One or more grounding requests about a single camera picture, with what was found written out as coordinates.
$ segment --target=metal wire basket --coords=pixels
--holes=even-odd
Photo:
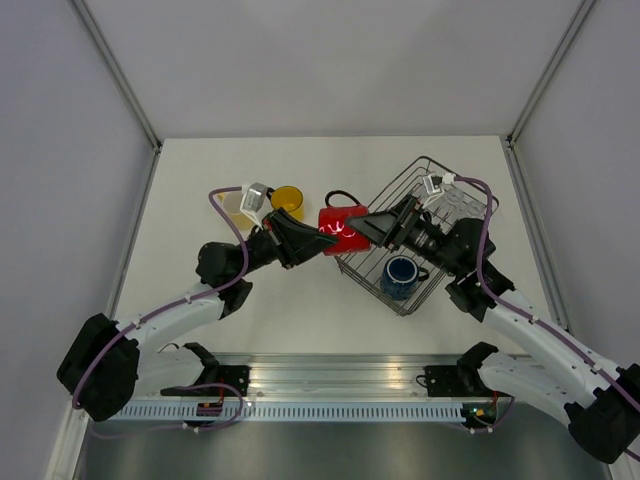
[[[422,156],[414,160],[391,183],[389,183],[368,205],[369,212],[386,210],[399,202],[406,194],[420,196],[425,193],[422,177],[429,173],[442,175],[456,173],[430,157]],[[499,201],[494,196],[493,211]],[[434,224],[439,224],[444,233],[448,232],[456,220],[464,217],[484,217],[486,210],[484,192],[475,186],[445,186],[445,194],[427,209],[431,212]],[[429,279],[422,282],[408,300],[396,301],[380,288],[380,278],[387,261],[395,256],[405,255],[412,258],[420,267],[429,271]],[[395,252],[384,248],[372,248],[368,252],[351,253],[335,257],[343,274],[351,277],[368,292],[378,298],[398,315],[405,316],[415,312],[424,303],[445,277],[445,272],[419,257],[411,250],[401,247]]]

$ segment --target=cable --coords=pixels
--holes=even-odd
[[[505,412],[502,414],[502,417],[496,419],[496,421],[489,427],[469,429],[467,427],[463,427],[462,425],[458,425],[456,423],[447,423],[445,425],[451,428],[455,428],[456,430],[469,432],[472,435],[476,433],[493,433],[493,431],[496,428],[502,425],[507,420],[507,418],[509,418],[509,416],[511,415],[511,412],[513,411],[513,405],[515,404],[515,402],[516,402],[516,399],[514,397],[511,397],[511,400],[509,401],[509,406],[507,407]]]
[[[177,388],[179,390],[197,390],[199,388],[211,388],[211,387],[219,387],[219,388],[224,388],[226,390],[229,390],[231,393],[233,393],[238,398],[238,401],[240,402],[240,404],[238,405],[238,408],[236,409],[236,411],[233,414],[233,416],[231,418],[229,418],[229,420],[225,420],[222,423],[207,422],[206,426],[196,427],[197,429],[196,428],[185,428],[185,424],[184,423],[178,423],[178,424],[170,424],[170,425],[156,425],[155,427],[149,427],[149,428],[145,428],[145,429],[142,429],[142,430],[137,430],[135,432],[117,433],[117,434],[98,433],[98,432],[96,432],[94,430],[93,424],[90,424],[89,425],[89,432],[91,433],[91,435],[93,435],[96,438],[99,438],[100,440],[120,440],[120,439],[123,439],[123,438],[134,437],[134,436],[139,435],[141,433],[150,433],[150,432],[157,432],[157,431],[162,431],[162,430],[191,430],[191,431],[194,431],[196,433],[198,433],[198,432],[213,432],[215,430],[222,430],[223,428],[229,427],[233,423],[235,423],[236,419],[240,416],[240,414],[242,413],[242,409],[244,408],[244,399],[242,398],[242,394],[236,388],[234,388],[231,385],[228,385],[226,383],[205,383],[203,385],[192,385],[190,387],[177,387]]]
[[[158,350],[158,353],[160,352],[164,352],[164,350],[168,347],[168,346],[173,346],[176,347],[176,350],[180,350],[180,345],[178,345],[177,343],[167,343],[164,347],[162,347],[160,350]]]
[[[345,192],[344,190],[331,190],[324,197],[324,204],[327,207],[333,207],[333,205],[329,203],[329,200],[331,200],[331,197],[333,197],[334,195],[342,195],[343,197],[347,197],[349,200],[353,201],[356,205],[362,205],[360,201],[349,192]]]
[[[484,216],[484,222],[482,223],[482,231],[480,233],[480,243],[478,247],[478,256],[476,257],[476,274],[478,275],[478,281],[480,282],[480,286],[482,290],[497,304],[502,305],[505,308],[508,308],[512,312],[517,313],[518,315],[522,315],[529,322],[538,325],[538,327],[542,328],[552,336],[554,336],[557,340],[563,343],[569,350],[575,353],[578,357],[580,357],[589,367],[596,367],[596,362],[591,359],[591,357],[580,349],[570,338],[565,337],[562,333],[558,332],[551,325],[546,322],[535,319],[534,316],[521,308],[512,305],[511,303],[501,299],[495,293],[491,291],[487,283],[485,282],[484,275],[482,273],[482,264],[484,261],[484,246],[487,241],[487,236],[489,234],[489,222],[491,220],[491,214],[493,210],[493,194],[491,193],[491,189],[489,185],[487,185],[482,180],[471,177],[461,177],[456,175],[455,180],[468,183],[470,185],[474,185],[476,187],[484,190],[484,194],[487,196],[487,212]],[[602,378],[604,378],[607,383],[609,383],[621,396],[624,398],[629,404],[635,408],[640,413],[640,403],[638,403],[618,382],[611,377],[607,372],[605,372],[601,368],[593,368],[594,371],[598,373]]]
[[[425,383],[421,383],[421,382],[420,382],[420,380],[419,380],[420,378],[424,378]],[[418,385],[420,385],[422,388],[426,388],[426,389],[428,390],[428,389],[429,389],[429,387],[427,387],[426,380],[427,380],[426,375],[418,375],[418,376],[416,377],[416,383],[417,383]]]
[[[637,453],[633,453],[631,450],[629,450],[628,448],[624,451],[624,453],[626,453],[627,455],[629,455],[631,458],[633,458],[636,462],[640,462],[640,455],[638,455]]]
[[[237,191],[240,191],[240,190],[242,190],[242,187],[226,187],[226,188],[218,188],[216,190],[212,190],[209,193],[209,201],[211,202],[211,205],[213,206],[213,208],[215,208],[215,210],[220,214],[222,219],[227,223],[227,225],[229,225],[229,228],[231,228],[231,230],[233,231],[235,236],[238,238],[238,241],[240,242],[240,248],[242,249],[242,257],[243,257],[242,269],[240,270],[240,273],[238,273],[238,275],[236,275],[233,279],[229,280],[224,285],[221,285],[221,286],[216,287],[216,288],[212,288],[211,290],[207,290],[206,292],[198,293],[197,295],[193,295],[191,297],[191,301],[199,300],[199,299],[204,298],[204,297],[208,297],[209,295],[213,295],[214,293],[220,292],[221,290],[224,290],[225,288],[229,288],[230,286],[232,286],[235,283],[237,283],[242,277],[244,277],[245,274],[247,273],[247,270],[249,269],[249,250],[247,249],[247,245],[245,244],[244,239],[242,238],[242,234],[240,233],[240,230],[238,230],[238,228],[233,224],[233,222],[227,216],[227,214],[224,212],[224,210],[216,202],[216,196],[217,195],[219,195],[221,193],[237,192]],[[76,389],[73,392],[73,397],[72,397],[72,400],[71,400],[72,407],[74,409],[76,409],[76,410],[80,410],[82,408],[82,406],[80,405],[80,394],[82,393],[82,390],[84,389],[84,386],[86,385],[87,380],[89,379],[89,377],[91,376],[93,371],[96,369],[96,367],[98,366],[100,361],[105,357],[105,355],[109,352],[109,350],[111,350],[111,348],[116,343],[118,343],[121,339],[123,339],[127,334],[129,334],[134,329],[139,328],[139,326],[142,326],[145,323],[147,323],[148,321],[150,321],[153,318],[157,317],[158,315],[160,315],[160,314],[162,314],[162,313],[164,313],[164,312],[166,312],[168,310],[171,310],[172,308],[175,308],[175,307],[178,307],[180,305],[183,305],[185,303],[189,303],[189,300],[187,300],[186,298],[181,298],[180,300],[175,300],[175,301],[173,301],[171,303],[167,303],[166,305],[163,305],[162,307],[156,308],[152,312],[147,313],[142,318],[140,318],[140,320],[138,322],[138,327],[136,327],[136,324],[131,323],[130,325],[127,325],[122,330],[120,330],[120,332],[116,336],[114,336],[102,348],[102,350],[100,350],[100,353],[98,353],[98,355],[96,355],[96,357],[89,364],[89,367],[85,370],[84,374],[80,378],[80,381],[78,382],[78,385],[76,386]]]

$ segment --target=metal frame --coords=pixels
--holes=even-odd
[[[538,267],[538,272],[542,277],[542,289],[544,290],[547,303],[553,319],[564,328],[569,329],[569,313],[564,302],[560,282],[558,280],[554,261],[549,249],[549,242],[544,234],[540,215],[537,212],[533,198],[531,197],[531,188],[527,183],[527,176],[524,172],[522,162],[516,155],[514,145],[509,142],[506,137],[501,137],[502,149],[509,167],[511,180],[520,204],[520,211],[529,236],[529,243],[533,249],[533,257]]]
[[[162,147],[162,141],[151,126],[147,115],[144,113],[144,110],[142,109],[138,98],[133,92],[133,89],[131,88],[127,77],[122,71],[120,63],[114,56],[109,43],[105,39],[100,26],[96,22],[91,9],[89,9],[84,0],[67,1],[71,6],[71,9],[76,14],[78,20],[80,21],[83,29],[89,36],[89,39],[91,40],[96,53],[100,56],[100,60],[102,60],[102,63],[109,72],[109,75],[111,75],[111,78],[116,84],[118,91],[122,95],[122,99],[131,110],[131,113],[133,114],[138,124],[140,125],[140,128],[147,137],[148,142],[154,149],[154,152],[159,152],[160,148]]]
[[[551,58],[547,62],[542,75],[540,75],[540,78],[533,87],[533,91],[529,95],[529,98],[527,99],[524,108],[520,112],[516,123],[511,129],[511,133],[508,136],[509,142],[516,142],[518,138],[520,138],[520,135],[522,135],[522,132],[526,127],[531,114],[535,110],[536,106],[540,102],[540,99],[549,87],[549,84],[558,72],[558,68],[560,67],[560,65],[562,65],[564,59],[567,56],[567,53],[578,37],[578,34],[582,31],[582,28],[584,27],[587,19],[589,18],[589,15],[593,11],[593,8],[596,6],[598,1],[599,0],[582,0],[582,2],[580,2],[580,5],[576,9],[576,12],[569,22],[569,25],[564,31],[560,42],[556,46],[553,54],[551,55]]]

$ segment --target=purple cable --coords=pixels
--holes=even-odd
[[[495,430],[496,428],[498,428],[500,425],[502,425],[505,420],[509,417],[509,415],[511,415],[511,412],[513,411],[513,405],[516,403],[516,399],[514,397],[511,397],[511,400],[509,400],[509,405],[507,406],[507,410],[505,410],[505,412],[502,414],[502,416],[496,420],[496,422],[491,425],[490,427],[481,427],[481,428],[474,428],[473,429],[473,433],[490,433],[489,429],[491,429],[491,431]],[[447,423],[446,424],[448,427],[452,427],[455,428],[456,430],[464,430],[469,432],[470,429],[468,429],[467,427],[463,427],[462,425],[458,425],[458,424],[450,424]]]
[[[242,269],[240,270],[240,273],[238,273],[238,275],[236,275],[233,279],[231,279],[230,281],[228,281],[224,285],[221,285],[219,287],[212,288],[211,290],[207,290],[206,292],[202,292],[202,293],[199,293],[197,295],[194,295],[194,296],[191,297],[191,301],[199,300],[201,298],[207,297],[209,295],[213,295],[214,293],[217,293],[217,292],[219,292],[221,290],[224,290],[225,288],[229,288],[230,286],[232,286],[236,282],[238,282],[242,277],[244,277],[245,274],[247,273],[247,270],[249,269],[249,250],[247,250],[247,245],[245,244],[244,239],[242,238],[242,234],[240,233],[240,230],[238,230],[238,228],[233,224],[231,219],[224,213],[224,210],[222,210],[222,208],[216,202],[216,196],[217,195],[219,195],[221,193],[227,193],[227,192],[237,192],[239,190],[242,190],[242,187],[218,188],[218,189],[213,190],[213,191],[211,191],[209,193],[209,201],[211,202],[211,205],[213,206],[213,208],[215,208],[216,211],[220,214],[222,219],[225,222],[227,222],[227,225],[229,225],[229,227],[231,228],[231,230],[233,231],[235,236],[238,238],[238,241],[240,242],[240,248],[242,249],[242,257],[243,257]],[[173,301],[171,303],[168,303],[168,304],[166,304],[166,305],[164,305],[162,307],[159,307],[159,308],[153,310],[152,312],[147,313],[142,318],[140,318],[140,325],[144,325],[149,320],[152,320],[153,318],[155,318],[156,316],[160,315],[161,313],[164,313],[167,310],[171,310],[172,308],[175,308],[175,307],[177,307],[179,305],[183,305],[183,304],[185,304],[187,302],[188,301],[187,301],[186,298],[181,298],[180,300],[175,300],[175,301]],[[96,355],[96,357],[93,359],[93,361],[89,364],[89,367],[87,368],[87,370],[84,372],[84,374],[80,378],[80,381],[78,382],[78,385],[76,386],[76,389],[73,392],[73,398],[71,400],[71,405],[73,406],[74,409],[79,410],[79,409],[82,408],[82,406],[80,405],[80,393],[82,393],[82,390],[84,389],[84,386],[86,385],[87,380],[89,379],[89,377],[91,376],[93,371],[96,369],[96,367],[98,366],[100,361],[104,358],[104,356],[109,352],[109,350],[116,343],[118,343],[122,338],[124,338],[129,332],[131,332],[135,328],[136,328],[136,326],[133,323],[130,324],[130,325],[127,325],[125,328],[123,328],[115,337],[113,337],[102,348],[102,350],[100,350],[100,353],[98,353],[98,355]]]
[[[487,236],[489,234],[489,222],[491,220],[491,214],[493,213],[493,194],[491,193],[491,189],[489,188],[489,185],[487,185],[485,182],[477,178],[461,177],[459,175],[456,175],[455,179],[481,188],[482,190],[484,190],[484,194],[487,196],[487,213],[485,214],[484,222],[482,224],[482,231],[480,233],[480,244],[478,247],[478,256],[476,257],[476,273],[478,275],[478,281],[480,282],[480,286],[482,287],[482,290],[484,290],[484,292],[497,304],[500,304],[503,307],[508,308],[509,310],[517,313],[518,315],[522,315],[528,321],[533,322],[534,316],[531,313],[521,308],[518,308],[515,305],[512,305],[511,303],[498,297],[495,293],[491,291],[491,289],[489,288],[489,286],[484,280],[484,275],[482,273],[482,264],[484,260],[483,253],[484,253],[484,246],[487,241]],[[583,352],[580,347],[578,347],[574,342],[572,342],[569,338],[565,337],[562,333],[557,331],[551,325],[547,324],[546,322],[543,322],[540,319],[538,319],[536,322],[533,322],[533,323],[535,325],[538,325],[540,328],[542,328],[552,336],[554,336],[556,339],[558,339],[562,344],[564,344],[567,348],[569,348],[569,350],[571,350],[578,357],[580,357],[587,365],[589,365],[590,367],[594,367],[596,365],[596,362],[587,353]],[[602,369],[597,369],[596,371],[602,378],[604,378],[607,381],[607,383],[609,383],[622,396],[622,398],[624,398],[627,402],[629,402],[629,404],[633,408],[635,408],[638,412],[640,412],[640,403],[638,403],[624,388],[622,388],[620,384],[618,384],[618,382],[613,377],[611,377],[611,375],[609,375],[607,372],[605,372]],[[626,453],[632,456],[634,459],[637,459],[638,461],[640,461],[640,457],[635,455],[633,452],[627,451]]]
[[[226,390],[229,390],[231,393],[233,393],[236,397],[238,397],[238,400],[240,401],[240,405],[238,406],[238,408],[236,409],[235,413],[233,414],[233,416],[229,419],[229,420],[225,420],[222,423],[218,423],[215,425],[210,425],[210,426],[206,426],[206,427],[200,427],[198,429],[198,432],[213,432],[214,430],[222,430],[223,428],[229,427],[231,426],[233,423],[235,423],[236,419],[240,416],[240,414],[242,413],[242,409],[244,408],[244,399],[242,398],[242,394],[234,387],[232,387],[231,385],[228,385],[226,383],[205,383],[203,385],[192,385],[190,387],[178,387],[179,390],[197,390],[200,388],[224,388]],[[209,422],[209,417],[203,417],[203,422]],[[130,438],[130,437],[134,437],[136,435],[139,435],[140,433],[149,433],[149,432],[157,432],[157,431],[161,431],[161,430],[184,430],[185,428],[183,427],[183,424],[170,424],[170,425],[156,425],[155,427],[150,427],[150,428],[145,428],[143,430],[138,430],[136,432],[129,432],[129,433],[116,433],[113,435],[110,434],[104,434],[104,433],[98,433],[93,429],[92,424],[89,425],[89,432],[91,433],[91,435],[93,435],[96,438],[99,438],[100,440],[120,440],[123,438]]]

